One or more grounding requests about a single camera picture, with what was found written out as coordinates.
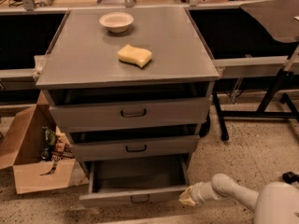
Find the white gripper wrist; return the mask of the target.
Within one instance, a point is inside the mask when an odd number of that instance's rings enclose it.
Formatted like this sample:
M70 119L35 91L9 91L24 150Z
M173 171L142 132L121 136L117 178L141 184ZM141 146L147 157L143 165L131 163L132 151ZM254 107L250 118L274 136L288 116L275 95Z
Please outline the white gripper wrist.
M187 187L180 195L179 202L188 205L196 206L197 203L206 203L213 201L215 192L211 182L199 182L193 186Z

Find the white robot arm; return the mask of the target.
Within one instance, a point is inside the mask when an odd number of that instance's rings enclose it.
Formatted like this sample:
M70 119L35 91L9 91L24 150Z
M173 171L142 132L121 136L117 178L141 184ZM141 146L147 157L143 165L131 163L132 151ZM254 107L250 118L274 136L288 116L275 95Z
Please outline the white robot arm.
M237 184L228 175L216 174L208 182L187 187L178 200L196 206L230 198L254 214L253 224L299 224L299 188L285 182L272 182L255 191Z

